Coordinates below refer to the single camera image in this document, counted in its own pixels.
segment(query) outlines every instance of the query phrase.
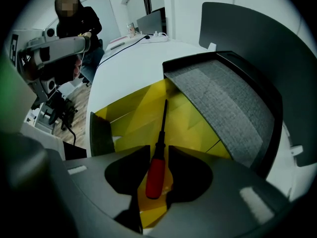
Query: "screwdriver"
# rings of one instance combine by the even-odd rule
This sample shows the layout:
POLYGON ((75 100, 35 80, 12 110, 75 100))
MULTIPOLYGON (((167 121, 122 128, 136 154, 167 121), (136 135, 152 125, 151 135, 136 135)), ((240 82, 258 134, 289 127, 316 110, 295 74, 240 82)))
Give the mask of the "screwdriver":
POLYGON ((145 194, 149 199, 158 199, 162 193, 165 159, 164 159, 164 127, 166 119, 167 100, 165 100, 162 128, 158 135, 158 142, 155 144, 155 152, 151 160, 145 194))

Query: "cable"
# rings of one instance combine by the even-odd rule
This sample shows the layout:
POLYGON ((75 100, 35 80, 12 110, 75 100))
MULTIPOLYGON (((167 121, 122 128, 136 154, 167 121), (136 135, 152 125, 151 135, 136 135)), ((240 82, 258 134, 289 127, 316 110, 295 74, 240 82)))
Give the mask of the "cable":
MULTIPOLYGON (((146 36, 144 36, 143 38, 141 38, 140 40, 138 40, 136 43, 134 43, 134 44, 132 44, 132 45, 130 45, 130 46, 128 46, 128 47, 126 47, 126 48, 124 48, 123 50, 120 50, 118 53, 120 53, 121 51, 124 51, 125 49, 127 49, 127 48, 129 48, 129 47, 132 47, 133 45, 136 45, 139 41, 141 41, 142 39, 149 39, 150 37, 148 36, 148 35, 146 35, 146 36)), ((104 60, 103 62, 101 62, 98 66, 97 66, 97 68, 100 66, 100 65, 102 65, 105 61, 107 61, 107 60, 109 60, 111 57, 109 57, 109 58, 107 58, 106 60, 104 60)))

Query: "woman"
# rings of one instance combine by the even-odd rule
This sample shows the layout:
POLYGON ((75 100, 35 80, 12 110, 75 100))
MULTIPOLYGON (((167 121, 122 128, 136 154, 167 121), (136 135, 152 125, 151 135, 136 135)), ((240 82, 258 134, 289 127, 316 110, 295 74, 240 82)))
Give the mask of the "woman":
POLYGON ((81 73, 92 83, 105 53, 97 37, 102 29, 99 18, 91 7, 84 7, 80 0, 55 0, 55 11, 59 19, 57 36, 82 35, 90 38, 90 49, 84 55, 81 73))

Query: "desk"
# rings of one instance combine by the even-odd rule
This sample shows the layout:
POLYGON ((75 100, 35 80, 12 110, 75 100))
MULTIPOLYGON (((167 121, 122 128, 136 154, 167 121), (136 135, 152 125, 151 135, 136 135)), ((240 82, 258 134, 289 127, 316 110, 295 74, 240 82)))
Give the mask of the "desk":
MULTIPOLYGON (((132 45, 141 37, 125 38, 108 45, 101 62, 132 45), (109 50, 110 47, 121 42, 125 42, 125 44, 112 51, 109 50)), ((162 63, 164 61, 203 52, 207 52, 207 50, 175 40, 159 43, 138 43, 101 64, 97 69, 87 106, 87 157, 91 157, 90 112, 96 112, 130 93, 162 80, 162 63)))

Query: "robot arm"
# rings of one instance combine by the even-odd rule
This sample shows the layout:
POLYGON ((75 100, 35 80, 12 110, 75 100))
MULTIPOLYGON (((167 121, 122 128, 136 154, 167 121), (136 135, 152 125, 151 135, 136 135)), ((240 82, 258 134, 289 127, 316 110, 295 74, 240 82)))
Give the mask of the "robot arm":
POLYGON ((59 39, 53 28, 14 30, 9 57, 18 73, 37 95, 35 105, 47 101, 58 86, 74 79, 77 54, 90 48, 88 37, 59 39))

